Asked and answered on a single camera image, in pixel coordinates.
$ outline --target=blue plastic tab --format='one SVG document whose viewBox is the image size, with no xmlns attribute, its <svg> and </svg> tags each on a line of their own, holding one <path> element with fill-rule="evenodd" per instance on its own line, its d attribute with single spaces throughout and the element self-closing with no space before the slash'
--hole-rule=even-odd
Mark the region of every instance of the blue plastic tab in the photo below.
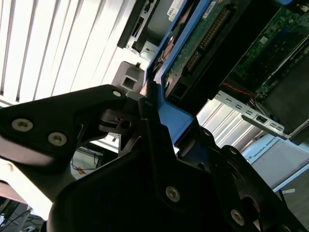
<svg viewBox="0 0 309 232">
<path fill-rule="evenodd" d="M 177 16 L 173 23 L 171 24 L 170 28 L 168 29 L 165 37 L 163 38 L 158 51 L 152 61 L 150 62 L 149 67 L 153 66 L 154 61 L 156 58 L 161 54 L 161 51 L 164 47 L 165 42 L 168 39 L 169 34 L 173 30 L 173 28 L 176 25 L 177 19 L 180 17 L 181 12 L 185 6 L 187 1 L 184 1 L 181 9 L 177 13 Z M 174 45 L 169 57 L 164 62 L 160 70 L 155 75 L 154 80 L 159 84 L 159 93 L 158 93 L 158 111 L 161 123 L 166 125 L 169 129 L 169 133 L 171 136 L 171 140 L 173 143 L 175 143 L 179 137 L 184 133 L 184 131 L 187 129 L 187 127 L 191 124 L 193 117 L 179 109 L 178 107 L 172 105 L 171 103 L 166 101 L 165 98 L 165 76 L 168 73 L 171 65 L 173 64 L 174 60 L 182 50 L 184 44 L 186 43 L 187 39 L 189 38 L 191 32 L 195 28 L 196 24 L 200 20 L 200 18 L 203 16 L 204 12 L 206 11 L 208 5 L 210 3 L 210 0 L 201 0 L 199 4 L 197 5 L 196 9 L 194 10 L 191 18 L 189 19 L 187 25 L 183 29 L 180 37 L 178 38 L 176 44 Z M 145 72 L 145 79 L 149 76 L 149 69 L 147 68 Z"/>
<path fill-rule="evenodd" d="M 291 3 L 293 0 L 277 0 L 277 2 L 283 4 L 283 5 L 287 5 L 289 3 Z"/>
</svg>

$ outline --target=gray metal panel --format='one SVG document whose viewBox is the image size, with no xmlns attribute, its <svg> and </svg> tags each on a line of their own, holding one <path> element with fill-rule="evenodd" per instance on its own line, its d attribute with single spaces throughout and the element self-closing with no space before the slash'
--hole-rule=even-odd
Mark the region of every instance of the gray metal panel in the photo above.
<svg viewBox="0 0 309 232">
<path fill-rule="evenodd" d="M 201 126 L 214 136 L 219 147 L 232 145 L 242 150 L 261 130 L 241 118 L 241 113 L 218 100 L 209 101 L 197 115 Z"/>
<path fill-rule="evenodd" d="M 172 5 L 173 0 L 161 0 L 148 24 L 148 29 L 164 37 L 165 33 L 171 25 L 169 21 L 168 10 Z"/>
</svg>

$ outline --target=white label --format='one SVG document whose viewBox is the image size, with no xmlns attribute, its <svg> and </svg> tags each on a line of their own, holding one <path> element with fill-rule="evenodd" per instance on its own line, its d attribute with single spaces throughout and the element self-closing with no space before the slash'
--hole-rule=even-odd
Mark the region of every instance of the white label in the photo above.
<svg viewBox="0 0 309 232">
<path fill-rule="evenodd" d="M 267 42 L 268 38 L 266 38 L 265 36 L 263 36 L 261 39 L 260 39 L 260 42 L 262 44 L 265 44 Z"/>
<path fill-rule="evenodd" d="M 288 189 L 288 190 L 283 190 L 283 191 L 282 191 L 283 194 L 286 194 L 286 193 L 293 193 L 293 192 L 295 192 L 295 189 L 294 189 L 294 188 Z"/>
<path fill-rule="evenodd" d="M 184 0 L 174 0 L 170 6 L 167 15 L 169 16 L 169 21 L 173 21 L 181 8 Z"/>
<path fill-rule="evenodd" d="M 205 11 L 205 13 L 204 13 L 204 15 L 203 15 L 203 18 L 204 18 L 204 19 L 208 17 L 209 13 L 211 12 L 211 10 L 212 10 L 213 7 L 215 6 L 215 4 L 216 4 L 216 1 L 212 1 L 212 2 L 210 3 L 209 7 L 206 9 L 206 11 Z"/>
</svg>

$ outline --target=electronic component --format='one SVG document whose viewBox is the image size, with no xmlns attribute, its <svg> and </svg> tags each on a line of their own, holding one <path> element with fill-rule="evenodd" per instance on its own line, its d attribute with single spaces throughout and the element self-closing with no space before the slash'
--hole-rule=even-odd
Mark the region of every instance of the electronic component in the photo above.
<svg viewBox="0 0 309 232">
<path fill-rule="evenodd" d="M 281 7 L 233 69 L 227 82 L 237 82 L 255 93 L 257 99 L 264 98 L 277 83 L 272 78 L 274 72 L 308 33 L 309 14 L 299 15 Z"/>
<path fill-rule="evenodd" d="M 191 71 L 207 54 L 207 47 L 233 11 L 230 0 L 212 1 L 182 51 L 166 75 L 166 97 L 175 105 L 182 99 L 194 78 Z"/>
</svg>

